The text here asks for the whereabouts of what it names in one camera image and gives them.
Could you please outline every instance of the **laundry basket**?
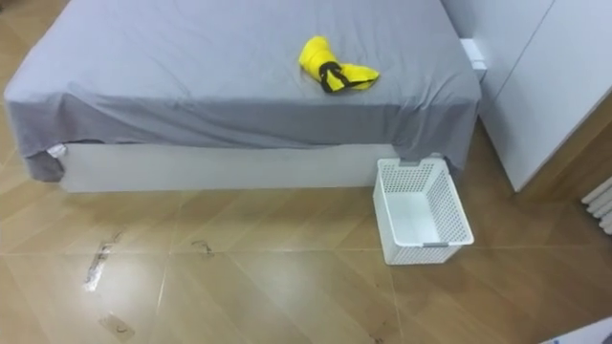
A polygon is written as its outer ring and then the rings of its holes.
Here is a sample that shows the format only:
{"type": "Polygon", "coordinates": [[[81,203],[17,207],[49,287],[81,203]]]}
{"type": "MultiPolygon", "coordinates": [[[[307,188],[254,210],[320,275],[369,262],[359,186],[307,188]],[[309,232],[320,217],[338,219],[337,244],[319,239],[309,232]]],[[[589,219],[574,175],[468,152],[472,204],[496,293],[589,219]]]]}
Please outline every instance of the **laundry basket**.
{"type": "Polygon", "coordinates": [[[381,159],[374,206],[388,265],[444,263],[473,244],[470,224],[444,159],[403,166],[381,159]]]}

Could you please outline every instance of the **yellow cloth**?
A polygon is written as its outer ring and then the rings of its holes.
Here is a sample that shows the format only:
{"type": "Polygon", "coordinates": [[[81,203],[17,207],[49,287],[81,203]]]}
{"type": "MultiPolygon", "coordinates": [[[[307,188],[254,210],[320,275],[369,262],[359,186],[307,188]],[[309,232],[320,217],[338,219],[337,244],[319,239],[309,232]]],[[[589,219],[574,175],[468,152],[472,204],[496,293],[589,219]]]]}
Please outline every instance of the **yellow cloth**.
{"type": "Polygon", "coordinates": [[[379,73],[365,66],[339,63],[325,37],[311,38],[299,56],[299,65],[321,84],[327,93],[344,89],[365,90],[372,86],[379,73]]]}

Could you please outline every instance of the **bed base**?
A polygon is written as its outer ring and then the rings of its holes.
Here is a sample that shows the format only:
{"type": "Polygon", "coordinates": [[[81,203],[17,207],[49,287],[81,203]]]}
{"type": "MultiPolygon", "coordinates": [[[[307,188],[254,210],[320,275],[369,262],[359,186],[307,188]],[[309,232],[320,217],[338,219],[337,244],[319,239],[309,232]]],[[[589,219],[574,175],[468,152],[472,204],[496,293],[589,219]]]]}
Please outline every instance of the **bed base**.
{"type": "Polygon", "coordinates": [[[155,144],[67,144],[68,192],[352,187],[373,185],[388,144],[320,149],[223,149],[155,144]]]}

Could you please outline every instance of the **bed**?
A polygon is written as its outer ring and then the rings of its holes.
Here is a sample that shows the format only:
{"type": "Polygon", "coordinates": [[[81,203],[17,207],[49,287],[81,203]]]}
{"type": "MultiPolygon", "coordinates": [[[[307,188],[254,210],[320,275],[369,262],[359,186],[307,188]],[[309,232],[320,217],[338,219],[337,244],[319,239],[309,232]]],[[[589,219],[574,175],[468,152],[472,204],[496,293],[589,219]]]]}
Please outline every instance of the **bed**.
{"type": "Polygon", "coordinates": [[[32,176],[71,191],[338,186],[388,156],[462,169],[480,88],[438,0],[72,0],[5,99],[32,176]],[[297,65],[316,34],[380,80],[323,93],[297,65]]]}

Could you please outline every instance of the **gray bed sheet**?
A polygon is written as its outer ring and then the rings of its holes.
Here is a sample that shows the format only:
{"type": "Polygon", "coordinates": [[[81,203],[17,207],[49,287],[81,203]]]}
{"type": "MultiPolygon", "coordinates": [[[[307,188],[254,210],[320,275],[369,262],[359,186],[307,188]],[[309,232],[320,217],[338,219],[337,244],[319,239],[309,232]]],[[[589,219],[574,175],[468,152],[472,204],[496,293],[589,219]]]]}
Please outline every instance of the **gray bed sheet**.
{"type": "Polygon", "coordinates": [[[58,143],[317,148],[391,143],[465,164],[480,88],[439,0],[72,0],[5,92],[34,178],[58,143]],[[326,36],[381,72],[326,95],[297,58],[326,36]]]}

